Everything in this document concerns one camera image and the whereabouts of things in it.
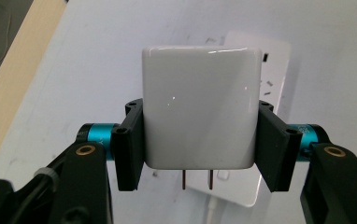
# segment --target plug prong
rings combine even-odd
[[[185,189],[185,170],[182,170],[182,189]]]
[[[213,170],[208,171],[208,188],[213,189]]]

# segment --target blue cylindrical joint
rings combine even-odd
[[[115,123],[95,123],[88,132],[88,142],[97,142],[103,145],[107,152],[107,160],[114,160],[111,154],[112,129]]]
[[[309,124],[289,124],[289,126],[303,134],[297,161],[309,161],[312,153],[310,145],[313,143],[319,143],[317,132]]]

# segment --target wall outlet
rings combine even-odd
[[[256,35],[232,31],[225,37],[225,46],[259,48],[263,52],[260,100],[272,104],[278,113],[279,101],[289,65],[291,46],[288,43]],[[245,207],[253,207],[262,181],[256,165],[246,170],[213,172],[213,190],[207,185],[207,171],[187,171],[187,187]]]

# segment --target white surface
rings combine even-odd
[[[272,104],[274,112],[277,113],[289,65],[291,46],[282,41],[257,35],[247,35],[238,31],[229,32],[225,37],[224,45],[259,48],[263,54],[268,54],[266,62],[264,62],[264,57],[262,62],[260,100]],[[186,184],[189,188],[246,207],[255,205],[259,192],[265,194],[264,191],[260,190],[262,179],[257,166],[252,166],[247,170],[219,170],[214,174],[213,190],[209,190],[206,184],[207,176],[204,171],[188,171]],[[267,205],[269,201],[259,203]]]
[[[280,109],[290,123],[319,123],[357,155],[356,1],[70,1],[0,149],[0,178],[26,183],[75,139],[85,122],[124,118],[141,97],[141,55],[151,45],[219,45],[230,30],[282,40],[292,58]],[[130,223],[204,221],[206,195],[180,190],[178,172],[145,169],[137,192],[118,192],[109,164],[114,219]],[[305,223],[297,163],[289,193],[269,207],[227,203],[221,223]]]
[[[246,169],[254,164],[259,49],[143,50],[146,163],[163,170]]]
[[[260,100],[273,105],[274,113],[277,114],[292,46],[287,42],[277,41],[259,35],[248,35],[239,31],[230,31],[225,37],[224,45],[246,45],[248,47],[260,48],[263,55],[268,55],[266,62],[264,62],[263,56]]]

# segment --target power adapter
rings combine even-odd
[[[246,47],[143,50],[146,164],[161,170],[254,163],[262,53]]]

